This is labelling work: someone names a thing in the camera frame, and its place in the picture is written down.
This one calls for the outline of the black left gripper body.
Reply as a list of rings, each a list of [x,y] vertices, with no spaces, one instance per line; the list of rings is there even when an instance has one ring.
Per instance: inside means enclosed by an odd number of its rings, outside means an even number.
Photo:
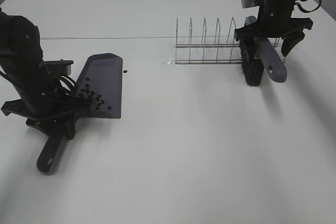
[[[87,99],[75,99],[72,104],[63,104],[47,115],[32,114],[23,100],[6,101],[1,111],[8,116],[16,114],[26,118],[26,125],[49,136],[57,123],[61,124],[64,135],[72,140],[75,135],[75,123],[90,114],[91,102]]]

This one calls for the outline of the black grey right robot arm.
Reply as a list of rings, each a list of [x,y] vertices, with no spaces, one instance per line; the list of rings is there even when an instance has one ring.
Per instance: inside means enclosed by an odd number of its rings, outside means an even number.
[[[292,18],[293,8],[298,0],[241,0],[243,8],[259,7],[257,21],[235,30],[234,38],[282,38],[282,55],[301,42],[304,29],[310,30],[313,22],[310,18]]]

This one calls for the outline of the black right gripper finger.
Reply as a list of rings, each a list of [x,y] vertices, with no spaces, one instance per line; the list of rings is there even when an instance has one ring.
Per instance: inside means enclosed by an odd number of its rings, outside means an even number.
[[[304,40],[305,34],[302,30],[295,31],[291,34],[288,34],[283,38],[283,43],[281,46],[281,53],[283,56],[288,56],[291,50],[302,40]]]

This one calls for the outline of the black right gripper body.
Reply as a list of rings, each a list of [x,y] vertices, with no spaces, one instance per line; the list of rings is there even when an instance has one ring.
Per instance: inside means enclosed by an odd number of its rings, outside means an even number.
[[[236,28],[234,39],[239,41],[243,38],[279,38],[286,37],[296,31],[311,30],[313,21],[310,18],[290,18],[286,27],[278,29],[276,26],[266,26],[256,17],[247,17],[245,25]]]

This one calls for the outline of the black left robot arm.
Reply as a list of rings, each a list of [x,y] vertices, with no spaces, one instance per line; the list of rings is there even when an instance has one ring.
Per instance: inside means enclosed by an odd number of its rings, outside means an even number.
[[[78,84],[66,70],[67,62],[44,61],[36,25],[23,16],[1,12],[1,76],[19,95],[2,106],[6,116],[25,117],[45,134],[59,124],[66,138],[72,139],[76,115],[90,102],[77,96]]]

